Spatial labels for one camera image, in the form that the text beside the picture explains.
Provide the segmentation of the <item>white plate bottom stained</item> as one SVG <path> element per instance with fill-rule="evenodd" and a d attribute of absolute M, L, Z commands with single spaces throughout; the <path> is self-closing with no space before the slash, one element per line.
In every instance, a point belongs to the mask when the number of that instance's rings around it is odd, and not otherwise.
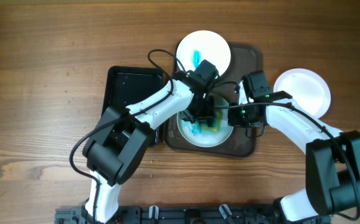
<path fill-rule="evenodd" d="M 224 143 L 233 132 L 234 127 L 228 125 L 228 111 L 215 110 L 213 126 L 206 123 L 191 123 L 177 117 L 177 125 L 181 135 L 192 145 L 198 147 L 215 147 Z"/>

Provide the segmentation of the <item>white plate stained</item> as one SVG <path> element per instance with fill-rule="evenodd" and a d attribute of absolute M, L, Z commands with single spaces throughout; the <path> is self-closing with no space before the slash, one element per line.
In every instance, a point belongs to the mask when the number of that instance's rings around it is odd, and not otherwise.
<path fill-rule="evenodd" d="M 224 143 L 233 132 L 234 127 L 228 125 L 228 111 L 215 110 L 213 126 L 206 123 L 191 123 L 177 117 L 177 125 L 181 135 L 192 145 L 198 147 L 215 147 Z"/>
<path fill-rule="evenodd" d="M 203 60 L 207 60 L 216 67 L 219 75 L 222 75 L 231 62 L 231 50 L 219 34 L 209 30 L 198 30 L 180 41 L 176 58 L 185 70 L 195 70 Z"/>
<path fill-rule="evenodd" d="M 275 81 L 274 91 L 287 92 L 302 109 L 316 118 L 325 115 L 330 108 L 330 89 L 324 79 L 311 70 L 287 70 Z"/>

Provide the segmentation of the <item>black rectangular water tray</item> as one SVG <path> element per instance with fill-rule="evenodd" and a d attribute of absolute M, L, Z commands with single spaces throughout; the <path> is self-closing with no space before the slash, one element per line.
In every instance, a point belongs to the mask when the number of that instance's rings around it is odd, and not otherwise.
<path fill-rule="evenodd" d="M 113 66 L 108 70 L 102 111 L 136 104 L 162 86 L 163 73 L 156 68 Z"/>

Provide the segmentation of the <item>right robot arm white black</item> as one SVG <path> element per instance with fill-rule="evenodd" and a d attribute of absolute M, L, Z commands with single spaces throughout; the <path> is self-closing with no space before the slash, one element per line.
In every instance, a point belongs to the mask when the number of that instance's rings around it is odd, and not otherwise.
<path fill-rule="evenodd" d="M 285 91 L 274 92 L 264 72 L 244 75 L 246 103 L 232 103 L 228 124 L 270 126 L 305 154 L 305 189 L 278 198 L 276 223 L 319 222 L 331 215 L 355 221 L 360 217 L 360 132 L 343 132 L 302 109 Z"/>

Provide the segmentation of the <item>brown serving tray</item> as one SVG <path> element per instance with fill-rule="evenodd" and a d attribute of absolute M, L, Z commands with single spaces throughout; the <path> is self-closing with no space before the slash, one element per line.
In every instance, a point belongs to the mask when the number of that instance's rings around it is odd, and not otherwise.
<path fill-rule="evenodd" d="M 231 62 L 224 74 L 224 81 L 240 81 L 243 75 L 262 70 L 262 55 L 256 46 L 230 42 L 229 48 L 231 50 Z M 257 129 L 253 127 L 234 127 L 230 137 L 215 147 L 192 145 L 181 135 L 176 115 L 165 122 L 162 136 L 164 143 L 173 150 L 219 157 L 244 158 L 250 156 L 257 146 Z"/>

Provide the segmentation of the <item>green yellow sponge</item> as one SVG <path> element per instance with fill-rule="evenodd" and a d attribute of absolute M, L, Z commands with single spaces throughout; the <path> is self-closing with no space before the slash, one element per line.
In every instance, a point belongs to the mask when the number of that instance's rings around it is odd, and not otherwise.
<path fill-rule="evenodd" d="M 207 120 L 201 121 L 199 123 L 201 130 L 218 133 L 222 116 L 222 112 L 214 111 L 214 115 L 212 118 L 208 118 Z"/>

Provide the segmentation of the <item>white plate top stained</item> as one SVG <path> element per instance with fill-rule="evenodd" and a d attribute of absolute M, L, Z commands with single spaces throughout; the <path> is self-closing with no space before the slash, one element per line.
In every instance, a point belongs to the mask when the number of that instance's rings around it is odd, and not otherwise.
<path fill-rule="evenodd" d="M 222 75 L 231 62 L 231 50 L 219 34 L 209 30 L 198 30 L 180 41 L 176 58 L 185 70 L 195 70 L 203 60 L 207 60 L 216 67 L 219 75 Z"/>

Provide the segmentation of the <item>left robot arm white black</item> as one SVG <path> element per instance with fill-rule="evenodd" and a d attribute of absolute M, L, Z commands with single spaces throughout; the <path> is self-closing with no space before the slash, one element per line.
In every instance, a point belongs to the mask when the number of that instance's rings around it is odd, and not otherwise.
<path fill-rule="evenodd" d="M 218 79 L 218 69 L 203 60 L 194 71 L 177 71 L 168 83 L 148 98 L 125 108 L 109 106 L 89 135 L 82 154 L 90 169 L 91 194 L 84 217 L 106 223 L 119 208 L 121 186 L 136 171 L 155 130 L 175 114 L 191 123 L 213 126 L 213 104 L 208 90 Z"/>

